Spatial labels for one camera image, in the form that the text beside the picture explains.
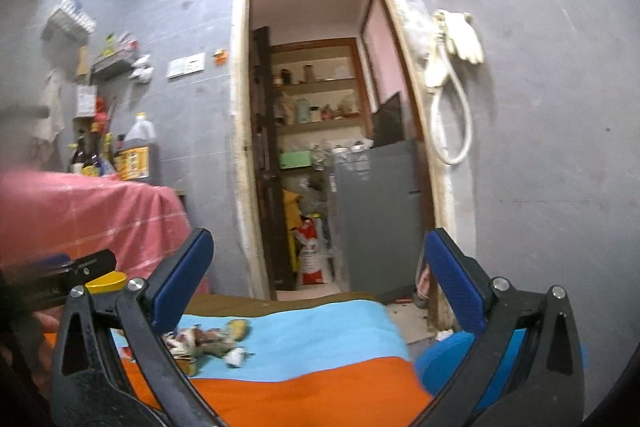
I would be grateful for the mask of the person left hand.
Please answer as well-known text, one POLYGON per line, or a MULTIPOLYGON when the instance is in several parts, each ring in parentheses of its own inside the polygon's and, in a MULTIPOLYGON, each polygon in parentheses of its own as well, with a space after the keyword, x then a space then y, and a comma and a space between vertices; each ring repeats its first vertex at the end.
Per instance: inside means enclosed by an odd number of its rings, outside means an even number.
POLYGON ((54 348, 47 340, 56 334, 60 322, 51 315, 34 312, 20 317, 1 329, 1 360, 9 369, 16 369, 14 361, 21 355, 36 389, 44 399, 50 398, 54 348))

